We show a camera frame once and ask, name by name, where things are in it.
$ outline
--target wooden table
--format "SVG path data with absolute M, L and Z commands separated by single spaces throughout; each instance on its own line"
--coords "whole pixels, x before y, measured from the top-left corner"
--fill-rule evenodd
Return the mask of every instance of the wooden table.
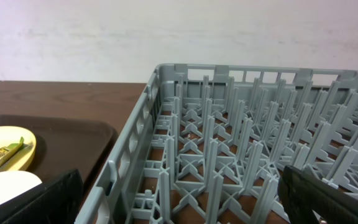
M 119 134 L 144 87 L 142 83 L 0 82 L 0 114 L 99 120 Z M 207 193 L 197 198 L 204 209 L 207 198 Z M 179 199 L 173 198 L 172 202 L 178 203 Z M 239 201 L 245 212 L 252 213 L 256 198 L 244 196 Z M 173 219 L 179 224 L 204 222 L 190 206 Z M 229 210 L 219 221 L 242 223 Z M 148 221 L 136 220 L 135 223 Z M 271 212 L 267 223 L 287 222 Z

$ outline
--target plate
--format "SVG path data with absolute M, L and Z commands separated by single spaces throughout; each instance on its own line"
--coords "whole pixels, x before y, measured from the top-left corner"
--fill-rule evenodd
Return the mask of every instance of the plate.
M 26 128 L 15 126 L 0 126 L 0 148 L 8 146 L 11 143 L 19 142 L 24 138 L 24 144 L 27 147 L 21 149 L 7 162 L 0 167 L 0 172 L 8 170 L 26 170 L 31 164 L 35 154 L 36 140 L 34 134 Z
M 30 172 L 18 170 L 0 172 L 0 204 L 41 183 L 41 180 Z

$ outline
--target wall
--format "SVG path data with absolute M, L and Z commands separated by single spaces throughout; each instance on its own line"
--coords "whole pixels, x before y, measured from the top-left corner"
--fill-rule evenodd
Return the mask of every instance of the wall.
M 164 62 L 358 70 L 358 1 L 0 0 L 0 80 L 146 82 Z

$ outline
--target gray dish rack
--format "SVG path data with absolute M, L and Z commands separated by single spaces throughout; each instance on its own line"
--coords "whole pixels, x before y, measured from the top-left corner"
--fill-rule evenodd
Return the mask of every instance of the gray dish rack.
M 76 223 L 174 223 L 188 206 L 200 223 L 227 210 L 248 224 L 271 212 L 288 221 L 277 196 L 287 164 L 358 199 L 358 71 L 161 64 Z M 250 213 L 243 195 L 256 198 Z

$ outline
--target yellow bowl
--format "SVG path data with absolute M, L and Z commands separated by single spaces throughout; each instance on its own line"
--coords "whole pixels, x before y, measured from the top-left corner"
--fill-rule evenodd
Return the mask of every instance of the yellow bowl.
M 0 148 L 12 143 L 18 143 L 20 138 L 24 138 L 27 147 L 21 149 L 1 167 L 0 172 L 8 170 L 26 170 L 31 164 L 35 154 L 36 140 L 34 134 L 26 128 L 15 126 L 0 126 Z

